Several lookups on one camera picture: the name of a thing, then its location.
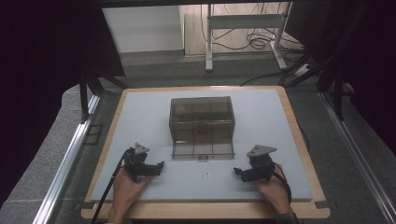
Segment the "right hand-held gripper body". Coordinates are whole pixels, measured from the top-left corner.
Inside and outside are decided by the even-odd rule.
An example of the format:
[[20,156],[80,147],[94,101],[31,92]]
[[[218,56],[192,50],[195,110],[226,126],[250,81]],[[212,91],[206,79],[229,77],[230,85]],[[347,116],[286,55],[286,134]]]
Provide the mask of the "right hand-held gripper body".
[[270,153],[275,152],[275,147],[256,145],[247,156],[251,169],[247,171],[247,181],[269,179],[275,170],[275,164],[270,157]]

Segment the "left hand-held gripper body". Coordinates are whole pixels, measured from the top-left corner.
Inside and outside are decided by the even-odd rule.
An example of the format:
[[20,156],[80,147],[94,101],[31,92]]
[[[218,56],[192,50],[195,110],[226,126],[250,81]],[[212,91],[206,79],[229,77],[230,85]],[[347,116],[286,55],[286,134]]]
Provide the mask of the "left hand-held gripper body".
[[149,148],[139,143],[135,143],[134,147],[125,151],[124,167],[134,182],[137,182],[139,176],[149,174],[149,168],[145,164],[148,152]]

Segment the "person's left hand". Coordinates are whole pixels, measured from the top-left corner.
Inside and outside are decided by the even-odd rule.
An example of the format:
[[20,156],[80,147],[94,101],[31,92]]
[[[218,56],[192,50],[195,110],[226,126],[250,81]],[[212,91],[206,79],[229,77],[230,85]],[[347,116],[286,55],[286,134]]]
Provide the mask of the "person's left hand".
[[113,207],[117,212],[128,211],[151,180],[145,176],[135,183],[124,168],[118,171],[114,183]]

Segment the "person's right hand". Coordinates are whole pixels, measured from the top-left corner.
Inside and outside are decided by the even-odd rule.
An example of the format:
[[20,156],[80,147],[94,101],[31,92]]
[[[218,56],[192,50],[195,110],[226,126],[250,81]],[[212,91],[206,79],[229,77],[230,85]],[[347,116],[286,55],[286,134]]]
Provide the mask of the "person's right hand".
[[278,215],[291,214],[293,212],[290,206],[288,193],[281,180],[272,176],[267,181],[254,182],[259,193],[263,198],[273,206]]

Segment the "light grey table mat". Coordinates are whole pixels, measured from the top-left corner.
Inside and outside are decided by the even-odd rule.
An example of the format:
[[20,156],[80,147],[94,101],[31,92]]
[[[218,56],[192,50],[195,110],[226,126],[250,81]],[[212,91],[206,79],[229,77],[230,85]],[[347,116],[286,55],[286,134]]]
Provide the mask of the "light grey table mat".
[[[107,139],[106,160],[90,199],[99,200],[124,151],[139,143],[149,148],[148,164],[163,161],[162,173],[144,190],[142,201],[256,201],[255,186],[244,183],[234,167],[249,167],[247,153],[256,145],[275,147],[270,154],[283,167],[292,199],[313,198],[307,175],[292,136],[284,106],[275,89],[215,91],[127,91]],[[174,98],[230,96],[235,115],[235,157],[218,161],[177,161],[171,156],[170,105]],[[202,180],[209,173],[208,180]]]

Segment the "smoky transparent plastic box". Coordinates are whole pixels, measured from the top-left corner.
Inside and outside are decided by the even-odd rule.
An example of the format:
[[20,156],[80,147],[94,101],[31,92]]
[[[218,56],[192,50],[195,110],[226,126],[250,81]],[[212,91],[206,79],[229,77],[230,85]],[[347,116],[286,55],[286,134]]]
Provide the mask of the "smoky transparent plastic box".
[[235,118],[230,96],[174,98],[169,129],[174,160],[234,158]]

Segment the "black metal stand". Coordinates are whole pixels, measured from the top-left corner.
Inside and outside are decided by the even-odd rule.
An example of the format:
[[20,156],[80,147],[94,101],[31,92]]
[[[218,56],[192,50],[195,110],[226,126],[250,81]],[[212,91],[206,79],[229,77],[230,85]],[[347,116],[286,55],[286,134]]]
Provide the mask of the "black metal stand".
[[85,123],[90,115],[88,91],[94,96],[100,96],[104,92],[104,87],[99,80],[100,76],[94,73],[82,72],[79,77],[79,92],[81,106],[81,122]]
[[327,91],[330,86],[333,85],[332,109],[336,117],[343,121],[344,116],[342,113],[342,103],[345,94],[343,88],[342,65],[340,64],[340,59],[338,56],[330,56],[324,62],[315,65],[313,68],[309,69],[299,77],[291,81],[287,81],[287,78],[291,75],[294,75],[308,60],[309,56],[304,55],[290,68],[285,70],[283,72],[282,78],[279,80],[278,85],[284,88],[294,87],[309,79],[313,75],[322,72],[322,75],[316,84],[316,88],[318,91]]

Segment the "dark curtain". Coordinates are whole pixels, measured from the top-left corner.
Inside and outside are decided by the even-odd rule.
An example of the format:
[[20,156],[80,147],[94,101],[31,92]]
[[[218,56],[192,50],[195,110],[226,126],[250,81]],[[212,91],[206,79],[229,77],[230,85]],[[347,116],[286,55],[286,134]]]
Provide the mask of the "dark curtain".
[[0,206],[46,138],[64,92],[84,75],[121,72],[99,6],[0,0]]
[[396,0],[298,0],[286,32],[322,65],[317,88],[335,79],[396,154]]

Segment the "aluminium rail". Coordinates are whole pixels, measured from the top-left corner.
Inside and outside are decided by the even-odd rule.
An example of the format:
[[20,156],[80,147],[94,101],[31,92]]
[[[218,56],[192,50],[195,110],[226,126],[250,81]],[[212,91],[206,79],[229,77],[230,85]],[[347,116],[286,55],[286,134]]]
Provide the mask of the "aluminium rail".
[[351,135],[348,127],[333,111],[331,96],[327,92],[320,92],[318,95],[386,221],[388,224],[396,224],[396,205],[393,203],[384,186],[380,183],[369,163],[364,158],[361,149]]
[[88,118],[83,123],[77,126],[73,138],[64,154],[63,160],[60,163],[50,186],[49,190],[40,205],[35,219],[32,224],[48,224],[50,217],[54,211],[55,205],[64,188],[64,184],[72,169],[73,163],[78,155],[79,149],[82,146],[84,137],[92,121],[92,116],[100,102],[100,96],[93,96],[88,103]]

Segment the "white metal desk frame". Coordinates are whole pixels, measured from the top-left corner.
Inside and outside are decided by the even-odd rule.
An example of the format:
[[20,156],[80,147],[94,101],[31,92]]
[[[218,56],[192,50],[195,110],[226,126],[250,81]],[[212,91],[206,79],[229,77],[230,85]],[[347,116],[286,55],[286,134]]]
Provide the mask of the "white metal desk frame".
[[249,29],[249,28],[273,28],[276,30],[275,38],[269,44],[275,55],[278,66],[286,70],[287,65],[280,53],[279,43],[283,35],[285,25],[290,12],[291,2],[288,2],[281,13],[277,14],[250,14],[250,15],[213,15],[212,5],[207,5],[206,15],[206,49],[205,70],[213,70],[212,31],[218,29]]

